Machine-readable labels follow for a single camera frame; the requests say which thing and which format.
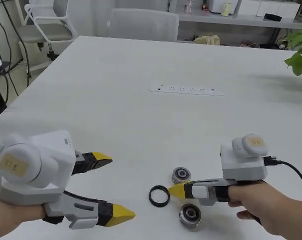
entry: box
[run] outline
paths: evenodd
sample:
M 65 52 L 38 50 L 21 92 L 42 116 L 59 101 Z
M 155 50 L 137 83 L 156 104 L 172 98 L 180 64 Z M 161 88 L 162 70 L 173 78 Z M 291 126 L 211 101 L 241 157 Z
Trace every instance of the box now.
M 277 15 L 284 19 L 294 19 L 300 6 L 301 5 L 296 2 L 282 2 Z
M 256 16 L 260 4 L 261 4 L 260 0 L 242 0 L 242 3 L 239 7 L 238 14 Z
M 300 4 L 296 2 L 264 0 L 256 16 L 264 17 L 265 14 L 274 14 L 284 19 L 294 19 L 299 8 Z
M 265 14 L 278 15 L 281 4 L 280 1 L 262 1 L 256 16 L 264 17 Z
M 208 8 L 212 13 L 221 13 L 225 3 L 230 3 L 230 14 L 233 14 L 239 0 L 208 0 Z

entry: power strip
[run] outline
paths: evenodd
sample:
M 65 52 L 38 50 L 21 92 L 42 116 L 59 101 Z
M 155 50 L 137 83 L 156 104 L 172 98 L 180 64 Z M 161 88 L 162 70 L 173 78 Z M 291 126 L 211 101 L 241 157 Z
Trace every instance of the power strip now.
M 215 88 L 204 88 L 204 87 L 189 87 L 189 86 L 163 86 L 160 85 L 153 89 L 151 92 L 157 93 L 171 93 L 171 94 L 193 94 L 193 95 L 209 95 L 209 96 L 224 96 L 225 94 L 216 91 Z

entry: table surface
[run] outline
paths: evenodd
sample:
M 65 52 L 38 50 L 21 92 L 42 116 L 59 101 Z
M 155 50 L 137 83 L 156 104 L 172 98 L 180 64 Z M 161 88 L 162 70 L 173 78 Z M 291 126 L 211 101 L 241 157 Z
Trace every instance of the table surface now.
M 121 204 L 135 219 L 112 228 L 68 229 L 24 223 L 4 240 L 281 239 L 241 221 L 225 203 L 201 207 L 195 232 L 178 220 L 181 202 L 149 203 L 154 185 L 171 185 L 175 167 L 193 180 L 222 177 L 221 143 L 258 133 L 270 154 L 302 171 L 302 76 L 283 62 L 291 51 L 79 37 L 0 116 L 0 141 L 16 132 L 67 129 L 82 152 L 114 162 L 71 178 L 68 191 Z M 214 87 L 225 96 L 150 92 L 157 85 Z M 267 181 L 302 200 L 302 181 L 285 166 Z

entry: white chair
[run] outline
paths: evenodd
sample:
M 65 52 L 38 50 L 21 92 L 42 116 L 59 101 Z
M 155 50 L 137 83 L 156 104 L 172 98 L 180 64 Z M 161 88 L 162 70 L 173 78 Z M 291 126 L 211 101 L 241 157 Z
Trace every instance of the white chair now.
M 119 39 L 137 39 L 175 42 L 179 16 L 165 11 L 114 8 L 109 21 L 109 36 Z
M 24 20 L 26 23 L 28 19 L 31 19 L 34 25 L 23 25 L 18 29 L 18 32 L 23 40 L 27 44 L 38 44 L 39 48 L 43 47 L 43 43 L 48 43 L 49 61 L 30 68 L 30 72 L 44 69 L 48 67 L 52 61 L 54 61 L 58 55 L 56 55 L 52 48 L 52 43 L 70 43 L 77 38 L 77 32 L 68 17 L 68 5 L 69 0 L 54 0 L 53 6 L 46 5 L 31 5 L 26 4 L 24 9 L 27 16 Z M 34 10 L 46 10 L 46 12 L 54 12 L 56 16 L 33 16 Z

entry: label sticker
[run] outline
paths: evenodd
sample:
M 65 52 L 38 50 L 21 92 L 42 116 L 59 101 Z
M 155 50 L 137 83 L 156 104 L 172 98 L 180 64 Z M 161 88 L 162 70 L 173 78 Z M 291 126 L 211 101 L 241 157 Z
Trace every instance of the label sticker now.
M 247 141 L 252 147 L 263 147 L 265 145 L 261 137 L 248 137 Z
M 0 169 L 7 170 L 19 178 L 24 177 L 28 167 L 29 163 L 17 159 L 10 154 L 5 154 L 0 161 Z

